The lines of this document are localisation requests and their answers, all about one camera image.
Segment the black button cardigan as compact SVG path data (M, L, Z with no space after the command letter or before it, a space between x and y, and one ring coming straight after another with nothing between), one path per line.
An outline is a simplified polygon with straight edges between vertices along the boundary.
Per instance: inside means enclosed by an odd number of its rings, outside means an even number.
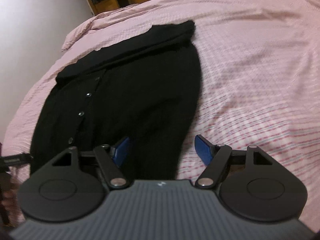
M174 179L201 89L194 32L193 21L154 25L59 72L34 130L31 172L70 146L128 138L127 178Z

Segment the pink checked bed cover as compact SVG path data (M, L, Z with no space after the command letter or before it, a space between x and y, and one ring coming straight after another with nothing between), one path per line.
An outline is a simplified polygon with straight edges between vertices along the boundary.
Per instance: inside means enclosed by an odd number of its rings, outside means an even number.
M318 231L319 0L151 0L94 16L67 35L64 55L23 99L3 154L29 150L65 66L152 25L186 20L196 25L202 90L178 179L194 180L204 169L193 147L197 134L232 148L258 145L304 183L308 201L300 218Z

